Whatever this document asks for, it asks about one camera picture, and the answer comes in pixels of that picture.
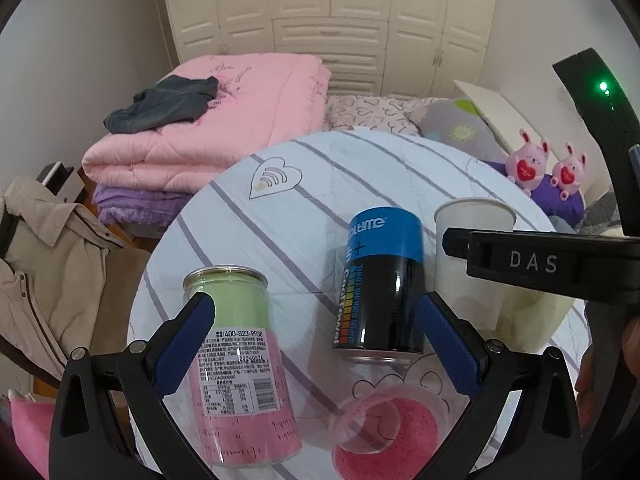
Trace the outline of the left pink bunny toy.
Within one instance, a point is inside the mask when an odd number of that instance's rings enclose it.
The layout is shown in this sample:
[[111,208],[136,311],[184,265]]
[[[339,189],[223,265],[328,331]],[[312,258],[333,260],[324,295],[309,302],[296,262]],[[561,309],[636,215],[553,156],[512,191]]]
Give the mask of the left pink bunny toy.
[[524,144],[508,156],[504,168],[506,177],[527,196],[532,196],[546,174],[549,143],[544,139],[535,143],[530,133],[524,129],[520,130],[520,136]]

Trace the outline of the green and pink can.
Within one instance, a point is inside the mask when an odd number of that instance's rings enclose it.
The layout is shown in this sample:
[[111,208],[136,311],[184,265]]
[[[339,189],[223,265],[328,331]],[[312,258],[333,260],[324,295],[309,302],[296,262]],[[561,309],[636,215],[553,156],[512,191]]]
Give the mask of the green and pink can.
[[280,463],[303,446],[281,351],[270,323],[268,281],[245,266],[188,274],[184,294],[214,300],[215,321],[189,370],[207,463],[229,468]]

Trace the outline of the blue and black can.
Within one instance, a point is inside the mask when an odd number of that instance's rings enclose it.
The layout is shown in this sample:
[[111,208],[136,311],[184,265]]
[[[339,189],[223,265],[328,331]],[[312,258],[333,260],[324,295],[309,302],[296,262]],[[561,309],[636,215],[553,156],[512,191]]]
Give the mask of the blue and black can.
[[349,223],[332,346],[345,360],[405,365],[423,352],[416,308],[425,292],[421,220],[375,207]]

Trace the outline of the folded pink quilt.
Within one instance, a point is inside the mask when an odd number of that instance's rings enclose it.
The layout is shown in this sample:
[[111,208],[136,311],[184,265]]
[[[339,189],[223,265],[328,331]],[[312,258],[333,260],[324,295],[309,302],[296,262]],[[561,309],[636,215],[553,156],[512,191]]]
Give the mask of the folded pink quilt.
[[318,56],[205,55],[174,73],[218,80],[207,112],[194,122],[107,134],[82,159],[93,182],[194,194],[245,157],[322,129],[331,73]]

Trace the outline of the heart pattern bedsheet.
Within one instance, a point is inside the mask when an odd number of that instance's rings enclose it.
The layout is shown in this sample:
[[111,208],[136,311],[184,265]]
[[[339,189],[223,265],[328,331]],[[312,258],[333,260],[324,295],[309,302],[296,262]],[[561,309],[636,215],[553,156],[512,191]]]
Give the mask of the heart pattern bedsheet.
[[438,98],[394,99],[388,96],[329,96],[326,99],[326,131],[367,129],[417,136],[419,129],[408,116]]

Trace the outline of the white board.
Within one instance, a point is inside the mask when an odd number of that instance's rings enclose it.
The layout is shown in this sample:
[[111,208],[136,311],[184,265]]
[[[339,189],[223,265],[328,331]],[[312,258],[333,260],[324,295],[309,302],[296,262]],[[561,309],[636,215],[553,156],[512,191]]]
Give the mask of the white board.
[[472,102],[480,117],[488,123],[496,139],[509,153],[521,147],[521,129],[533,131],[521,113],[500,93],[457,79],[454,80],[454,86]]

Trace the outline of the purple cushion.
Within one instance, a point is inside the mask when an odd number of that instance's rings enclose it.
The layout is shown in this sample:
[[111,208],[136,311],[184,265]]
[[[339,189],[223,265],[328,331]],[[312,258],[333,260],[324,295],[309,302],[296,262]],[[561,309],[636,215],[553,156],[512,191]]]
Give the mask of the purple cushion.
[[528,196],[548,216],[563,219],[571,228],[578,225],[585,217],[585,205],[582,196],[577,192],[566,202],[560,200],[559,192],[550,185],[550,174],[544,175],[544,180]]

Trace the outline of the folded purple blanket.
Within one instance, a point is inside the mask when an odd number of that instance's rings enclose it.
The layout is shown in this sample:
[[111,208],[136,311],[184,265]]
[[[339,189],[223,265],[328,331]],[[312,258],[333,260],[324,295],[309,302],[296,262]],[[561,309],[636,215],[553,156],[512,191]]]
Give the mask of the folded purple blanket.
[[186,193],[130,190],[98,184],[92,202],[98,210],[98,218],[106,226],[132,223],[166,228],[192,197]]

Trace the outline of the light green plastic cup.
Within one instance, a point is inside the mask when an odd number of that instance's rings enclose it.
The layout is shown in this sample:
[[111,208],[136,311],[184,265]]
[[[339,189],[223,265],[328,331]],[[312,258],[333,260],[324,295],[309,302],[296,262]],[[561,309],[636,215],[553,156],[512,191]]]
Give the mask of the light green plastic cup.
[[496,328],[489,333],[510,350],[538,352],[567,316],[573,298],[508,286]]

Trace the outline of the beige jacket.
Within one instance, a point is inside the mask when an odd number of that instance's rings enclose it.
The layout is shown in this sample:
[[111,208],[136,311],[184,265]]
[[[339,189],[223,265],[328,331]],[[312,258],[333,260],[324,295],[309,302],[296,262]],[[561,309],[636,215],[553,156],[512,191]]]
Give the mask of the beige jacket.
[[1,197],[1,352],[57,387],[78,347],[122,350],[150,255],[32,177]]

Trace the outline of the right pink bunny toy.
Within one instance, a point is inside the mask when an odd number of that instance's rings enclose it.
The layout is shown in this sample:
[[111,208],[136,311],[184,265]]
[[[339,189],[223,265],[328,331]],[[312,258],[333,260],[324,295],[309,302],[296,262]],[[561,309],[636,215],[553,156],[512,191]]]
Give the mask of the right pink bunny toy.
[[566,202],[575,195],[585,177],[587,154],[577,154],[570,143],[565,144],[567,156],[552,168],[550,185],[559,192],[560,200]]

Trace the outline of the clear cup with pink label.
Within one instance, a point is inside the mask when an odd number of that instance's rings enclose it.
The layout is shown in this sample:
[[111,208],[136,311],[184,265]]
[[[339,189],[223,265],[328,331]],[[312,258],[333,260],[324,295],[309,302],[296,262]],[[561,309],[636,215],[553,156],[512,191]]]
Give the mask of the clear cup with pink label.
[[332,460],[343,479],[413,479],[447,437],[447,404],[414,385],[346,402],[330,421]]

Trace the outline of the dark grey garment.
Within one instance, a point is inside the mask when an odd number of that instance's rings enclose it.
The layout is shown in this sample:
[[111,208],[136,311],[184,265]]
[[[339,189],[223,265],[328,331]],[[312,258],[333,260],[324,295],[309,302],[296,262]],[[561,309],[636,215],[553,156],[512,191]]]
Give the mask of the dark grey garment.
[[132,103],[114,110],[104,119],[106,130],[114,134],[133,134],[176,122],[195,122],[216,99],[216,77],[189,79],[169,75],[154,87],[134,96]]

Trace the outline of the cream wardrobe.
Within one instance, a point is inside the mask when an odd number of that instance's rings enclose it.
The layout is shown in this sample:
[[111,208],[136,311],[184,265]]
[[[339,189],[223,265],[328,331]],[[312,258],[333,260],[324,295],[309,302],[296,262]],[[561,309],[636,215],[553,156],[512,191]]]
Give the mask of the cream wardrobe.
[[318,56],[334,94],[452,96],[480,78],[496,0],[165,0],[178,58]]

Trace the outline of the grey flower pillow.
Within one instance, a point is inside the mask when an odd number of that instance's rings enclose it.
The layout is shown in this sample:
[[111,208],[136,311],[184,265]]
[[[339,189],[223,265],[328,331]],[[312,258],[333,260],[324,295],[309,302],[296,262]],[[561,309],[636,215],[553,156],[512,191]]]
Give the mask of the grey flower pillow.
[[435,100],[410,110],[406,117],[425,139],[446,144],[484,162],[505,162],[509,155],[469,100]]

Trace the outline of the pink bunny toy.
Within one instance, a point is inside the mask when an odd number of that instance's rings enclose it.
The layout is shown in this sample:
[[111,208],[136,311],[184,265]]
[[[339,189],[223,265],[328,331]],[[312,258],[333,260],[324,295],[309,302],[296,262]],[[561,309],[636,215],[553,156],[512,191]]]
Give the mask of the pink bunny toy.
[[532,196],[546,174],[549,143],[544,139],[535,143],[530,133],[524,129],[520,130],[520,136],[524,144],[508,156],[504,168],[506,177],[527,196]]
[[559,192],[560,200],[566,202],[575,195],[585,177],[587,154],[577,154],[570,143],[565,144],[567,156],[552,168],[550,185]]

